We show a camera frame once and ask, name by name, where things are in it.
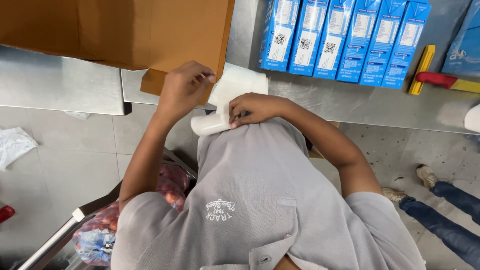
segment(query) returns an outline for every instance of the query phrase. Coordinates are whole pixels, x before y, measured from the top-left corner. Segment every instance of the shirt sleeve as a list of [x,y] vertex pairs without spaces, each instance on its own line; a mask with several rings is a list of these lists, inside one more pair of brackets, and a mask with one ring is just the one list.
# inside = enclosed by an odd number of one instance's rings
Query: shirt sleeve
[[150,243],[178,215],[160,193],[146,192],[133,198],[119,216],[111,268],[133,269]]
[[373,236],[389,269],[425,269],[417,245],[389,199],[356,192],[345,201]]

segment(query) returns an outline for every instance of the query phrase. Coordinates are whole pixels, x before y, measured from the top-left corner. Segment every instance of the white sneaker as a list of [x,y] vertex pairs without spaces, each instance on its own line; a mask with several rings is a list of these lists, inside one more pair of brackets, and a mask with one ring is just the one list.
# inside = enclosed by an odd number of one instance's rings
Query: white sneaker
[[400,202],[403,198],[407,196],[407,194],[405,194],[405,192],[403,191],[396,191],[388,187],[382,188],[382,191],[384,192],[384,196],[387,197],[387,199],[396,203]]
[[431,189],[438,182],[438,178],[435,176],[432,169],[425,164],[422,164],[417,168],[417,175],[423,180],[423,185],[427,189]]

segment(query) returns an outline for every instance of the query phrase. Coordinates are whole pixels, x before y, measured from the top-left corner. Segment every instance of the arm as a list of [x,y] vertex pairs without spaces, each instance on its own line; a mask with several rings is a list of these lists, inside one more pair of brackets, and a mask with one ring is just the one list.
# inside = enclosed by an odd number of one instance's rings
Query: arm
[[[242,111],[250,115],[235,120]],[[232,128],[272,117],[282,117],[298,128],[337,168],[343,198],[358,191],[383,194],[360,149],[329,122],[286,98],[248,93],[230,102]]]
[[165,77],[157,110],[123,177],[119,196],[120,212],[137,195],[156,190],[168,132],[200,102],[214,76],[211,69],[190,61]]

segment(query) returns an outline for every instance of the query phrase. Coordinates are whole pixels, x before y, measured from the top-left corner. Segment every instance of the metal counter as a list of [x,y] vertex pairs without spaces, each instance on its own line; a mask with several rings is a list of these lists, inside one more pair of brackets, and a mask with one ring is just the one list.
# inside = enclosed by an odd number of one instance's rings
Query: metal counter
[[125,115],[120,69],[0,46],[0,106]]
[[[470,0],[435,0],[431,4],[432,11],[402,89],[360,86],[258,69],[256,63],[267,5],[263,0],[235,1],[227,62],[266,73],[270,78],[270,94],[287,97],[329,121],[474,133],[463,127],[463,119],[467,111],[480,102],[480,95],[429,84],[424,84],[418,96],[407,94],[426,45],[436,46],[430,71],[441,71]],[[139,91],[144,72],[122,70],[125,101],[157,104],[158,97]]]

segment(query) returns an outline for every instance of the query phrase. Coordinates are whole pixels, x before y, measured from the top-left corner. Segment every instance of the qr code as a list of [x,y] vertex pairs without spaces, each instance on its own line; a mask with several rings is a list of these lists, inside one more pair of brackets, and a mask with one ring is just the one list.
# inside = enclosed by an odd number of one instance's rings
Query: qr code
[[310,49],[310,44],[312,44],[312,41],[308,38],[300,38],[300,49]]
[[325,42],[324,52],[334,54],[335,49],[336,49],[336,44],[335,43]]
[[285,34],[276,33],[276,34],[275,34],[275,38],[274,38],[274,40],[273,40],[273,43],[277,43],[277,44],[283,45],[284,42],[285,42]]

